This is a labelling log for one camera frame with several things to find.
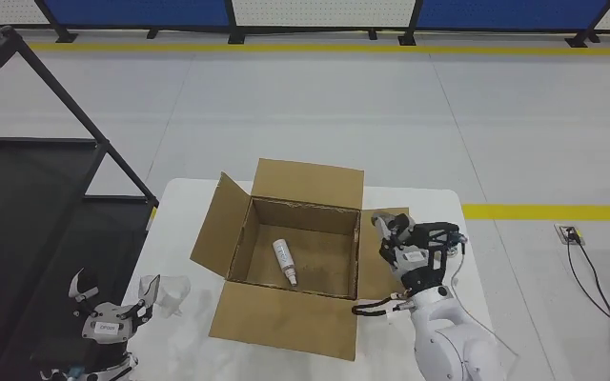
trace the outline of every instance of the electrical outlet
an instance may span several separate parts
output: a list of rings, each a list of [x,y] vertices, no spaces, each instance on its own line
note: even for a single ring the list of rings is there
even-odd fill
[[[584,246],[584,237],[582,236],[582,233],[580,232],[579,228],[576,225],[555,224],[555,230],[557,231],[557,234],[559,236],[559,239],[561,240],[561,243],[563,245],[568,245],[568,242],[570,245],[578,244],[578,242],[576,242],[575,240],[568,238],[568,229],[570,229],[570,228],[573,228],[574,231],[576,232],[576,234],[579,235],[580,244]]]

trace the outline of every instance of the white bottle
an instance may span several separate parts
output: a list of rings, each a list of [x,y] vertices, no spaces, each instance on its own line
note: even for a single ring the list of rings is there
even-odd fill
[[[279,267],[282,269],[282,272],[284,272],[290,281],[290,284],[293,287],[296,286],[295,261],[293,261],[293,257],[290,255],[286,241],[283,239],[278,239],[275,241],[274,251],[275,256],[277,257],[277,263],[279,263]]]

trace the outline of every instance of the yellow stripe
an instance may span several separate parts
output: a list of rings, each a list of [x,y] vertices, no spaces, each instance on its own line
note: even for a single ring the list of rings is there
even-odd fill
[[[424,54],[510,54],[510,55],[610,55],[610,49],[573,48],[494,48],[494,47],[401,47],[398,45],[332,45],[332,44],[104,44],[104,43],[30,43],[34,50],[47,51],[139,51],[139,52],[356,52],[356,53],[424,53]]]
[[[464,204],[471,220],[610,221],[610,205]]]

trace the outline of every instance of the pegboard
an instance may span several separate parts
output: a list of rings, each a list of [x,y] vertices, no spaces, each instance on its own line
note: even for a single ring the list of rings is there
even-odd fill
[[[33,0],[0,0],[0,25],[48,23]]]
[[[596,30],[610,30],[610,11],[606,12],[603,18],[598,22],[595,27]]]
[[[415,0],[233,0],[240,27],[406,28]]]

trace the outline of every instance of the gray floor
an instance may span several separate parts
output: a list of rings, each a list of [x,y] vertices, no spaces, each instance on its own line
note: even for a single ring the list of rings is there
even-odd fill
[[[252,179],[271,157],[364,169],[367,185],[452,189],[463,203],[610,203],[609,57],[40,55],[159,195],[175,177]],[[0,135],[87,136],[20,58],[0,89]],[[105,162],[90,192],[136,189]],[[610,225],[579,226],[608,289]],[[512,379],[607,381],[608,320],[578,289],[552,222],[468,229],[494,327],[521,356]]]

